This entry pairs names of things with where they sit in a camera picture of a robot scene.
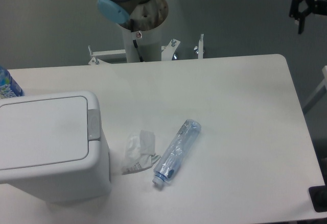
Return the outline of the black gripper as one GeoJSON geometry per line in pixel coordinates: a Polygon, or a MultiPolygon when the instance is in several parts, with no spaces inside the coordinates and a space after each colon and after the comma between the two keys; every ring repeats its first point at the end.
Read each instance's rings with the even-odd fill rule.
{"type": "Polygon", "coordinates": [[[306,17],[312,13],[318,15],[326,15],[326,0],[306,0],[307,5],[309,6],[307,9],[300,11],[299,5],[304,0],[292,0],[289,17],[298,20],[298,34],[302,34],[305,29],[305,21],[306,17]]]}

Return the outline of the silver robot arm blue cap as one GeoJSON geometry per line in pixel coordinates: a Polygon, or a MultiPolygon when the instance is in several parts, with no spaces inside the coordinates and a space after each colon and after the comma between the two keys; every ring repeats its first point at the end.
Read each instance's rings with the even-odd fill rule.
{"type": "MultiPolygon", "coordinates": [[[[169,12],[166,0],[97,0],[97,7],[105,18],[131,32],[157,28],[169,12]]],[[[289,17],[298,22],[298,34],[310,14],[326,16],[326,0],[291,1],[289,17]]]]}

